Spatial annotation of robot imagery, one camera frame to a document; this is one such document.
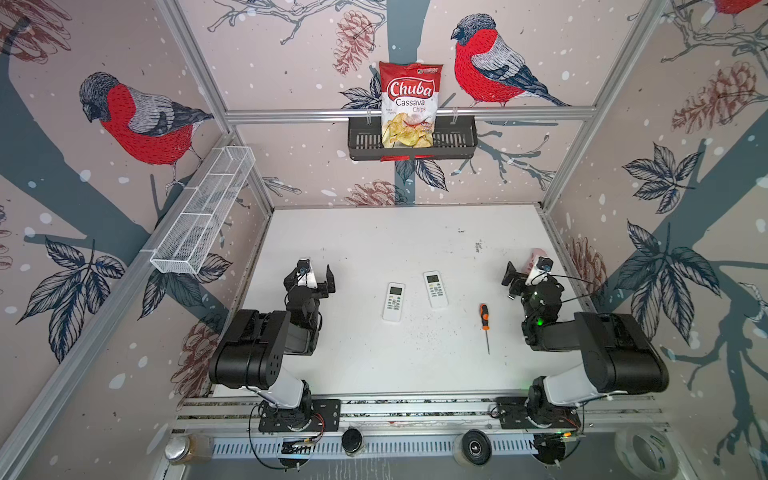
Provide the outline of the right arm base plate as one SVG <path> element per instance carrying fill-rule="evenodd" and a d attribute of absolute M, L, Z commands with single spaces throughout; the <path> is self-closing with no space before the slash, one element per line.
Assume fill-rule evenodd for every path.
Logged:
<path fill-rule="evenodd" d="M 578 430 L 582 423 L 575 407 L 534 406 L 527 397 L 497 397 L 489 415 L 500 422 L 504 430 L 557 429 Z"/>

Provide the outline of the orange black screwdriver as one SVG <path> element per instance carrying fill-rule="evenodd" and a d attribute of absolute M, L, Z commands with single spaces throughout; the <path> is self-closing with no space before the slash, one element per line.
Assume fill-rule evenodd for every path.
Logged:
<path fill-rule="evenodd" d="M 485 333 L 487 353 L 490 353 L 490 341 L 489 341 L 489 309 L 486 304 L 481 304 L 479 307 L 479 315 L 482 324 L 482 330 Z"/>

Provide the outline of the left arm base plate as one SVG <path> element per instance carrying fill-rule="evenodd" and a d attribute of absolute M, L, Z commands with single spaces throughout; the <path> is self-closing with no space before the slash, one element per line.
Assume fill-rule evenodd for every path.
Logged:
<path fill-rule="evenodd" d="M 262 401 L 258 411 L 260 433 L 336 432 L 341 417 L 339 399 L 313 399 L 297 408 L 277 408 Z"/>

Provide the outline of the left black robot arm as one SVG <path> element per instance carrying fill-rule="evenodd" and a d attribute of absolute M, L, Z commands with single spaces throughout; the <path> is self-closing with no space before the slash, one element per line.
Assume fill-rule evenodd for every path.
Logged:
<path fill-rule="evenodd" d="M 282 367 L 286 356 L 314 354 L 323 326 L 320 301 L 336 291 L 333 272 L 327 268 L 319 281 L 311 262 L 300 259 L 283 286 L 281 310 L 235 314 L 211 358 L 209 379 L 260 398 L 251 416 L 258 419 L 261 433 L 336 432 L 340 401 L 315 399 L 307 381 Z"/>

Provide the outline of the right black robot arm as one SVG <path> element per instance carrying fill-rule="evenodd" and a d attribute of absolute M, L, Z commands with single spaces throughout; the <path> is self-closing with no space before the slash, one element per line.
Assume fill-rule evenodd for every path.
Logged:
<path fill-rule="evenodd" d="M 576 409 L 593 400 L 665 391 L 668 369 L 633 316 L 580 311 L 571 320 L 559 319 L 564 287 L 552 265 L 538 256 L 522 272 L 509 262 L 501 281 L 509 298 L 521 300 L 521 330 L 531 350 L 581 355 L 579 365 L 533 381 L 524 402 L 527 420 L 539 428 L 559 421 L 574 426 Z"/>

